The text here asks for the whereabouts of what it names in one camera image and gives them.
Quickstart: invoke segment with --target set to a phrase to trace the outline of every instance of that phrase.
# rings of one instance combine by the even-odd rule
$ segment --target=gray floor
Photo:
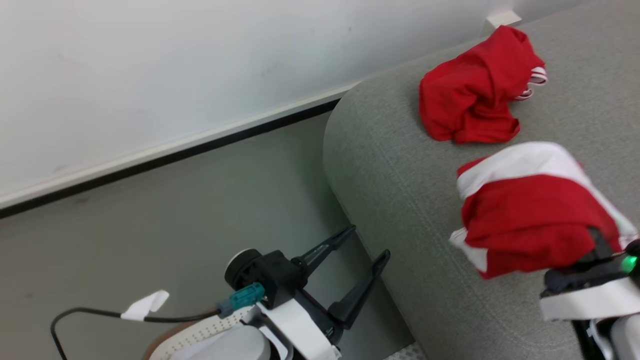
[[[230,293],[227,261],[255,247],[295,256],[348,223],[321,167],[328,115],[243,140],[0,221],[0,347],[6,359],[57,359],[51,319],[74,306],[123,311],[158,289],[159,316],[199,313]],[[328,306],[365,273],[359,241],[308,290]],[[59,325],[73,359],[139,359],[170,325],[74,315]],[[412,343],[382,285],[340,344],[349,360]]]

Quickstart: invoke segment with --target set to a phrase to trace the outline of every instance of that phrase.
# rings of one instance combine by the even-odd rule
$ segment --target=black bracket
[[[255,249],[245,250],[231,261],[225,272],[225,280],[234,290],[240,290],[254,282],[261,283],[265,290],[262,304],[268,309],[295,298],[329,341],[337,345],[344,330],[350,329],[360,314],[376,280],[391,258],[391,252],[384,250],[374,260],[369,273],[328,310],[309,295],[304,287],[309,276],[331,252],[338,250],[351,237],[355,229],[354,225],[349,225],[290,261],[279,250],[266,255]]]

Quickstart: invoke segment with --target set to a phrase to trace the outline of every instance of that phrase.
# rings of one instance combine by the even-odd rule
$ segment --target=white tape tag
[[[168,292],[164,290],[156,291],[155,293],[131,304],[127,311],[120,315],[120,318],[125,320],[136,320],[139,322],[144,321],[145,317],[149,314],[149,311],[154,313],[158,311],[168,298]]]

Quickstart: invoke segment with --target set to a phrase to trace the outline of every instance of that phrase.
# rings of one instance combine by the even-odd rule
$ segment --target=green led light
[[[623,261],[622,261],[622,271],[629,273],[631,272],[631,270],[633,270],[636,267],[636,262],[637,262],[638,258],[637,256],[627,256]]]

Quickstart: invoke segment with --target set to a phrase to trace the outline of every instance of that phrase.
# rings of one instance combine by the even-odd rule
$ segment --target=black baseboard
[[[129,176],[133,176],[145,171],[153,170],[155,168],[159,168],[170,163],[175,163],[176,161],[190,158],[192,156],[201,154],[203,152],[217,149],[218,147],[223,147],[230,143],[244,140],[252,136],[268,133],[269,131],[279,129],[283,126],[291,125],[296,122],[306,120],[311,117],[318,116],[320,114],[324,114],[326,112],[332,111],[333,108],[338,104],[338,101],[339,100],[326,102],[324,104],[314,106],[311,109],[299,111],[297,113],[267,122],[265,124],[255,126],[235,134],[227,135],[223,138],[215,139],[210,142],[206,142],[194,147],[190,147],[188,149],[184,149],[182,151],[174,152],[173,154],[169,154],[158,159],[146,161],[142,164],[134,165],[129,168],[112,172],[111,174],[107,174],[89,181],[85,181],[80,184],[69,186],[68,188],[64,188],[52,193],[48,193],[43,196],[36,197],[34,199],[30,199],[12,206],[8,206],[7,208],[0,209],[0,218],[10,217],[12,215],[22,213],[27,210],[31,210],[39,206],[43,206],[45,204],[49,204],[51,202],[64,199],[65,197],[77,195],[87,190],[95,189],[97,187],[100,187],[109,183],[113,183],[118,180],[125,179]]]

